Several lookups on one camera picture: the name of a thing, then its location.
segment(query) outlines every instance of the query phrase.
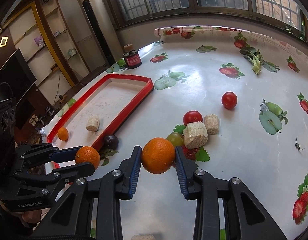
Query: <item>window frame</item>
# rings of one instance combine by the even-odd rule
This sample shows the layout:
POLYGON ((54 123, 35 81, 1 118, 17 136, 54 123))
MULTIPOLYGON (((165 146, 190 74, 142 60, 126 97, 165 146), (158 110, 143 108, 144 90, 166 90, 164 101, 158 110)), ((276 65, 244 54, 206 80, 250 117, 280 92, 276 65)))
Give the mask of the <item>window frame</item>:
MULTIPOLYGON (((140 17, 136 17, 130 20, 126 20, 124 18, 123 12, 121 10, 121 6, 118 2, 118 0, 107 0, 108 4, 110 5, 110 10, 113 14, 113 18, 116 24, 117 29, 123 28, 127 25, 132 25, 138 22, 144 22, 146 20, 155 19, 155 18, 164 18, 164 17, 170 17, 172 15, 189 15, 189 14, 202 14, 202 15, 208 15, 208 14, 224 14, 224 15, 230 15, 230 16, 238 16, 247 18, 249 20, 271 25, 277 28, 281 28, 285 30, 285 27, 288 26, 291 28, 293 35, 300 37, 301 31, 297 28, 294 28, 293 26, 286 24, 285 22, 282 22, 280 20, 277 20, 275 18, 272 18, 270 16, 257 13, 253 10, 256 9, 256 0, 247 0, 248 10, 244 9, 237 9, 237 8, 228 8, 228 7, 210 7, 210 6, 199 6, 197 0, 188 0, 189 7, 187 8, 177 8, 177 9, 171 9, 171 10, 164 10, 159 12, 153 12, 150 6, 149 0, 144 0, 146 9, 148 10, 147 15, 143 15, 140 17)), ((303 13, 300 10, 300 21, 304 20, 303 13)))

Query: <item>jar lid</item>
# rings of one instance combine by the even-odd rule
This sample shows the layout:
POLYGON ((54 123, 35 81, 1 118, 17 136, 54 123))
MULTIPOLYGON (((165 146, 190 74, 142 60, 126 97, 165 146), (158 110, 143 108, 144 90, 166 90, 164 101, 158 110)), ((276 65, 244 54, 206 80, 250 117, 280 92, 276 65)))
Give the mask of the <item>jar lid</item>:
POLYGON ((124 50, 125 50, 125 52, 130 52, 130 51, 134 50, 133 44, 131 43, 131 44, 125 45, 124 50))

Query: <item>speaker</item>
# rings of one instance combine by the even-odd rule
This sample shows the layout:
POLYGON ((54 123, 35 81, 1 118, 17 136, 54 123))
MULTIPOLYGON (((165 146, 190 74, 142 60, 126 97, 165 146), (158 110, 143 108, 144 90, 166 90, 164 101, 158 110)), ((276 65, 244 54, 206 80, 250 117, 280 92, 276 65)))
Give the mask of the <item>speaker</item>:
POLYGON ((11 163, 14 153, 14 125, 16 98, 11 87, 3 82, 0 84, 0 176, 11 163))
POLYGON ((103 0, 78 0, 105 62, 111 66, 123 57, 123 49, 103 0))

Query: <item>green grape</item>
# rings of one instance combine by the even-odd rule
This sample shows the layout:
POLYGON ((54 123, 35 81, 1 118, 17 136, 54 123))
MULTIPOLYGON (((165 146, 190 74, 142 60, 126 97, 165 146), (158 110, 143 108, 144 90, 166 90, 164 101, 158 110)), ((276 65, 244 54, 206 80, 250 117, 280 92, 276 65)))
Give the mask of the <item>green grape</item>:
POLYGON ((174 147, 184 145, 184 139, 178 132, 172 132, 166 140, 170 141, 174 147))

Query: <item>small orange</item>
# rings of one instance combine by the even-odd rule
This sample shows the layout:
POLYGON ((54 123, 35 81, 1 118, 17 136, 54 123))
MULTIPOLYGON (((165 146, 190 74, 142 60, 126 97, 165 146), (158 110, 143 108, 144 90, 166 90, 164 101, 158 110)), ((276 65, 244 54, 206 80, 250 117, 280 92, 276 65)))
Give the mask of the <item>small orange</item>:
POLYGON ((69 138, 69 132, 65 127, 59 128, 59 130, 57 131, 57 135, 61 141, 66 141, 69 138))
POLYGON ((83 146, 80 148, 75 155, 75 163, 85 163, 89 162, 94 165, 95 170, 98 168, 101 162, 101 157, 99 153, 93 148, 89 146, 83 146))
POLYGON ((151 139, 143 148, 142 164, 151 173, 160 174, 167 171, 175 160, 175 148, 163 138, 151 139))

